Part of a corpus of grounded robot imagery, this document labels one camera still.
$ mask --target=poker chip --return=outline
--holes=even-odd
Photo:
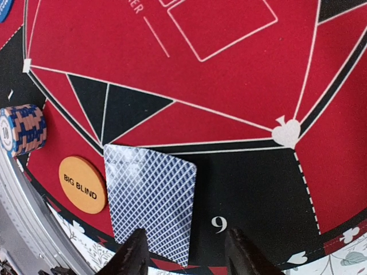
[[[0,140],[11,157],[42,148],[47,140],[47,126],[39,107],[27,104],[0,109]]]
[[[0,23],[3,23],[13,7],[14,0],[0,0]]]

